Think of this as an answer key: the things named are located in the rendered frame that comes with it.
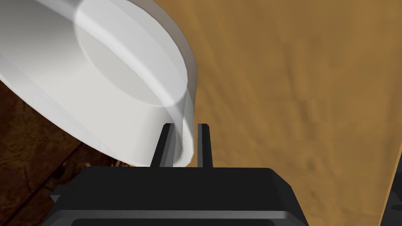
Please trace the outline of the white bowl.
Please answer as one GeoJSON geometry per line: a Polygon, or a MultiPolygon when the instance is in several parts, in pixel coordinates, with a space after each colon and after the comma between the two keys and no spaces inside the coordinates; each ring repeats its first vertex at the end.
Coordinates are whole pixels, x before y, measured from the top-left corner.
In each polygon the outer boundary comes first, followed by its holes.
{"type": "Polygon", "coordinates": [[[194,155],[197,64],[153,0],[0,0],[0,81],[122,162],[150,166],[166,123],[167,165],[194,155]]]}

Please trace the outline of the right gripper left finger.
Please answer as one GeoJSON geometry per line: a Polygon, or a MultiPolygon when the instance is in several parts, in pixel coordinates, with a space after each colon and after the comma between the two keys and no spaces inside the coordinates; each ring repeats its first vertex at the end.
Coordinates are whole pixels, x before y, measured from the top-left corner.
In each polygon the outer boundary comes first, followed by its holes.
{"type": "Polygon", "coordinates": [[[166,123],[160,133],[150,167],[172,167],[174,164],[175,147],[175,126],[173,123],[166,123]]]}

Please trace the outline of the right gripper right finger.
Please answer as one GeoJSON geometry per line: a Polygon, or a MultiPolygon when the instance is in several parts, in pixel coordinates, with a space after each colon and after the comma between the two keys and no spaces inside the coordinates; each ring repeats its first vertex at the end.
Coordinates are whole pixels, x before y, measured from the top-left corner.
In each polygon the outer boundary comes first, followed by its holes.
{"type": "Polygon", "coordinates": [[[197,130],[197,167],[212,168],[210,127],[207,124],[198,124],[197,130]]]}

